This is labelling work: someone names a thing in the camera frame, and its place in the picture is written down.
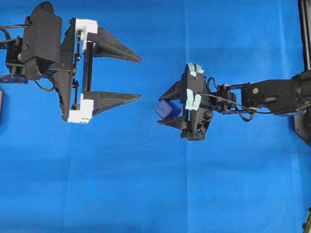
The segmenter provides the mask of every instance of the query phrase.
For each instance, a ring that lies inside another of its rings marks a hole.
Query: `white plastic bracket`
[[[87,34],[98,33],[98,24],[94,20],[76,18],[75,33],[81,32],[81,40],[83,41],[82,51],[86,50]]]
[[[84,100],[83,94],[80,96],[79,110],[70,110],[68,122],[88,124],[94,110],[94,100]]]

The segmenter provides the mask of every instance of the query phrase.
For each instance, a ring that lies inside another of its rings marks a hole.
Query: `screw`
[[[253,89],[253,93],[254,93],[254,94],[257,94],[258,92],[259,92],[258,88],[254,88],[254,89]]]

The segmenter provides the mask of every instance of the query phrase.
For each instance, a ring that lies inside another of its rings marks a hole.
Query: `blue fabric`
[[[2,2],[1,24],[23,23],[38,3]],[[191,143],[154,113],[189,62],[219,84],[301,72],[296,0],[52,3],[63,35],[70,18],[94,19],[143,58],[95,59],[93,90],[142,98],[76,125],[61,121],[55,92],[0,85],[0,232],[301,232],[311,153],[289,118],[215,114]]]

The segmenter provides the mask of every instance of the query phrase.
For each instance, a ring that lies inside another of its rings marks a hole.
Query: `blue block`
[[[170,102],[169,100],[161,100],[155,112],[162,119],[166,119],[169,117],[179,116],[181,109],[176,104],[174,104],[173,102]]]

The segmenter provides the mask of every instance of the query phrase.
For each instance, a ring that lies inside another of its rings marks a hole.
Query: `black cable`
[[[48,77],[48,79],[51,81],[51,83],[53,84],[53,87],[50,89],[46,89],[44,87],[42,87],[36,80],[34,80],[35,84],[38,85],[38,87],[44,91],[44,92],[52,92],[55,89],[55,83],[54,83],[54,79],[52,77]]]
[[[3,29],[13,29],[13,28],[27,28],[28,25],[26,24],[15,24],[15,25],[8,25],[8,26],[0,26]]]
[[[9,40],[11,39],[10,34],[7,30],[5,30],[4,28],[0,28],[0,31],[2,31],[5,35],[5,39]]]
[[[254,118],[255,112],[249,113],[249,118],[246,118],[242,115],[242,113],[240,112],[240,110],[237,108],[237,106],[234,106],[235,110],[237,111],[239,117],[245,121],[245,122],[249,122]]]
[[[210,82],[211,80],[213,81],[214,87],[215,87],[215,89],[217,90],[216,81],[215,81],[215,79],[214,79],[213,77],[210,77],[210,78],[207,80],[207,88],[208,88],[208,90],[210,91],[209,82]]]
[[[16,38],[14,39],[7,39],[7,40],[0,40],[1,43],[6,43],[6,42],[11,42],[11,41],[15,41]]]

